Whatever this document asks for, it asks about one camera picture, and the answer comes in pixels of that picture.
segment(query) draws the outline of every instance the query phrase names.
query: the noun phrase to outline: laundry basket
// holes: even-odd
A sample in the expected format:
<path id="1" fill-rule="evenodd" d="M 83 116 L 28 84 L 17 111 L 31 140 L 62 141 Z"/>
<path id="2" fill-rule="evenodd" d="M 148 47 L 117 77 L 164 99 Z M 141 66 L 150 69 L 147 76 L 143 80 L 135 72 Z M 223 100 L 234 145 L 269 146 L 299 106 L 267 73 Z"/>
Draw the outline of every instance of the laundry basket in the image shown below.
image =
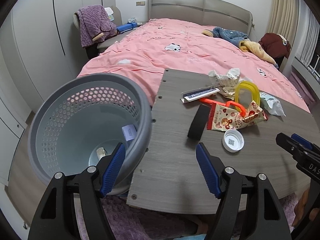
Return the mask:
<path id="1" fill-rule="evenodd" d="M 137 135 L 127 141 L 122 127 L 131 124 Z M 121 194 L 129 188 L 150 136 L 151 109 L 143 90 L 118 74 L 91 74 L 60 87 L 40 107 L 29 132 L 29 158 L 47 185 L 57 171 L 71 175 L 96 165 L 98 148 L 111 154 L 121 142 L 126 158 L 110 195 Z"/>

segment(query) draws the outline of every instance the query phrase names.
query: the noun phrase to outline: red plastic handle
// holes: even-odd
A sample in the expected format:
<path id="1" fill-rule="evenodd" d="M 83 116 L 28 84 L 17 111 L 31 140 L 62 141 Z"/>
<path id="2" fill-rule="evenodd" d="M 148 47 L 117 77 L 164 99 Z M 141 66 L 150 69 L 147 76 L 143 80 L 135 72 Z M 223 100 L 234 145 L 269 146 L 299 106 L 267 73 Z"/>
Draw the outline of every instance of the red plastic handle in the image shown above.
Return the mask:
<path id="1" fill-rule="evenodd" d="M 237 106 L 237 107 L 240 108 L 240 115 L 242 117 L 245 117 L 246 110 L 245 110 L 244 106 L 239 104 L 239 103 L 237 103 L 237 102 L 228 101 L 226 103 L 222 103 L 222 102 L 214 101 L 214 100 L 211 100 L 211 99 L 208 99 L 208 98 L 200 98 L 199 101 L 201 103 L 206 103 L 206 104 L 209 104 L 209 105 L 218 104 L 218 105 L 225 106 L 225 107 L 230 107 L 230 105 Z"/>

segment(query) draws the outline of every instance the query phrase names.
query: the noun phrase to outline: metal bolt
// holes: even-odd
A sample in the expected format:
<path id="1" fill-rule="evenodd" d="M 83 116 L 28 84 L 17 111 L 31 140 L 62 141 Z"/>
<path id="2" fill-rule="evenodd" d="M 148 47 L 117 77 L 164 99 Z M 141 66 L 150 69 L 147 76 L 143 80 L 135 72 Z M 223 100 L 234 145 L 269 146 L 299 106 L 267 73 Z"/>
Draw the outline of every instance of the metal bolt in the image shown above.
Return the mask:
<path id="1" fill-rule="evenodd" d="M 267 178 L 267 176 L 264 175 L 263 173 L 259 174 L 259 179 L 266 180 L 266 178 Z"/>
<path id="2" fill-rule="evenodd" d="M 232 174 L 232 173 L 235 171 L 235 170 L 234 170 L 233 168 L 231 168 L 231 167 L 226 167 L 224 170 L 226 171 L 226 173 L 229 173 L 229 174 Z"/>
<path id="3" fill-rule="evenodd" d="M 93 173 L 93 172 L 95 172 L 97 169 L 96 169 L 96 167 L 95 166 L 90 166 L 89 168 L 87 168 L 87 172 L 89 172 L 89 173 Z"/>
<path id="4" fill-rule="evenodd" d="M 62 177 L 62 173 L 61 173 L 61 172 L 57 172 L 57 173 L 54 175 L 54 177 L 55 177 L 56 179 L 60 179 L 60 178 Z"/>

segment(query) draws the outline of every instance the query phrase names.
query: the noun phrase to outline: gray wooden table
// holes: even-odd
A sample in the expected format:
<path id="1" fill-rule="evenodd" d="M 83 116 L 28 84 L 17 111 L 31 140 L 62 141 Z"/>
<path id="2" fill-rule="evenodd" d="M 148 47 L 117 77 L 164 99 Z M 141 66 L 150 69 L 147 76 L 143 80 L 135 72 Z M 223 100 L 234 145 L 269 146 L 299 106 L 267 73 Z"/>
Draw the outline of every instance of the gray wooden table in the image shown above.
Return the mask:
<path id="1" fill-rule="evenodd" d="M 209 86 L 207 75 L 166 70 L 152 109 L 152 137 L 140 164 L 136 168 L 127 204 L 150 210 L 213 214 L 219 200 L 207 188 L 196 160 L 196 142 L 187 133 L 199 102 L 183 104 L 182 92 Z M 220 95 L 217 101 L 226 101 Z M 286 117 L 268 115 L 269 120 L 240 129 L 244 147 L 230 153 L 222 146 L 223 132 L 204 130 L 201 141 L 210 154 L 218 156 L 225 166 L 240 174 L 256 176 L 263 172 L 279 198 L 306 187 L 310 179 L 295 167 L 292 156 L 276 144 L 276 135 L 297 133 L 320 145 L 320 134 L 313 116 L 281 99 Z M 240 210 L 245 209 L 245 197 Z"/>

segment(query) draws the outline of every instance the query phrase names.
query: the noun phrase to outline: pink bedsheet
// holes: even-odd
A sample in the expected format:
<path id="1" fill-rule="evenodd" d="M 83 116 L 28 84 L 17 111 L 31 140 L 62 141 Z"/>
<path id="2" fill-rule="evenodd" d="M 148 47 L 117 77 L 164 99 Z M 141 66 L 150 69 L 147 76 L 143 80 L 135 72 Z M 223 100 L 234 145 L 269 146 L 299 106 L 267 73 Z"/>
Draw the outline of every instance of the pink bedsheet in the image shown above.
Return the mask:
<path id="1" fill-rule="evenodd" d="M 126 76 L 140 85 L 153 105 L 166 68 L 203 74 L 213 69 L 225 74 L 230 68 L 240 68 L 241 77 L 252 79 L 260 90 L 310 112 L 295 87 L 271 63 L 228 41 L 201 34 L 212 28 L 180 20 L 150 20 L 91 59 L 79 76 L 101 72 Z"/>

